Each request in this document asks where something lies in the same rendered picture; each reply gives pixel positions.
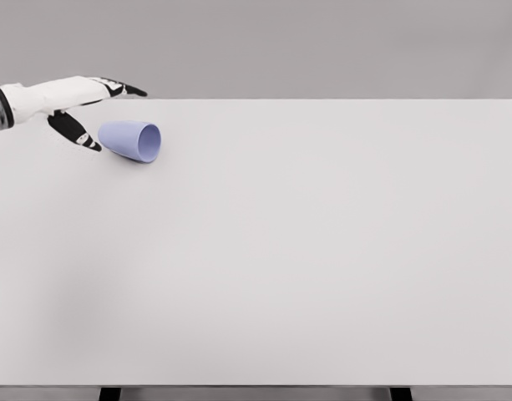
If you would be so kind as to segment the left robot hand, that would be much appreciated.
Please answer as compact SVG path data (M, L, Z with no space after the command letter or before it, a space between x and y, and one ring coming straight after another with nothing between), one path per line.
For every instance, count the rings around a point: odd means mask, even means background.
M43 112L48 115L48 125L71 143L96 152L102 150L101 144L68 109L96 104L106 99L148 96L143 89L105 77L74 76L40 84L39 88L43 96Z

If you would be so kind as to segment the lavender plastic cup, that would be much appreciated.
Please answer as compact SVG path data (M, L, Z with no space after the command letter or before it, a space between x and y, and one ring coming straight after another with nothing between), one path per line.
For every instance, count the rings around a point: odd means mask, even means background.
M155 124L133 120L104 123L99 128L98 137L104 147L140 163L156 160L162 140Z

